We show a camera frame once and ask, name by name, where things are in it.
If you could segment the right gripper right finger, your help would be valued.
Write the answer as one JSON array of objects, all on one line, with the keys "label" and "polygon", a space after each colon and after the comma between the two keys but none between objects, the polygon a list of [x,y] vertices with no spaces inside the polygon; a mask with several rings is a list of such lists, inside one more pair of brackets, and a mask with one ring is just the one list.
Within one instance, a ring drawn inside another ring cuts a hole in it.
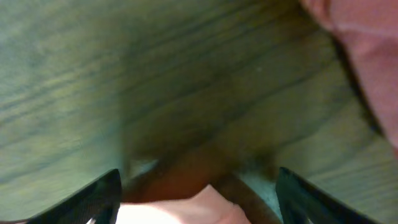
[{"label": "right gripper right finger", "polygon": [[275,191],[284,224],[376,224],[286,167],[279,169]]}]

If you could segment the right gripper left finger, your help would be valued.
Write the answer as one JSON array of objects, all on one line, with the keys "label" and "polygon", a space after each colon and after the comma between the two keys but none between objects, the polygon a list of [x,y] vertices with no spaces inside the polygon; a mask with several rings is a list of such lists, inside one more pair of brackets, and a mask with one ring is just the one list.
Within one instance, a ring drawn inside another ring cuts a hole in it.
[{"label": "right gripper left finger", "polygon": [[109,170],[59,204],[32,217],[27,224],[115,224],[121,203],[121,178]]}]

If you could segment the salmon pink printed t-shirt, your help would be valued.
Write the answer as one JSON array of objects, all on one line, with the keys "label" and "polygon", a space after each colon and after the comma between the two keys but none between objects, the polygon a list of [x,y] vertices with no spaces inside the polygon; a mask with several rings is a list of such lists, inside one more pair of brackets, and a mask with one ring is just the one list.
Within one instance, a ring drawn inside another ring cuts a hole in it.
[{"label": "salmon pink printed t-shirt", "polygon": [[121,203],[116,224],[250,224],[242,208],[211,185],[191,198]]}]

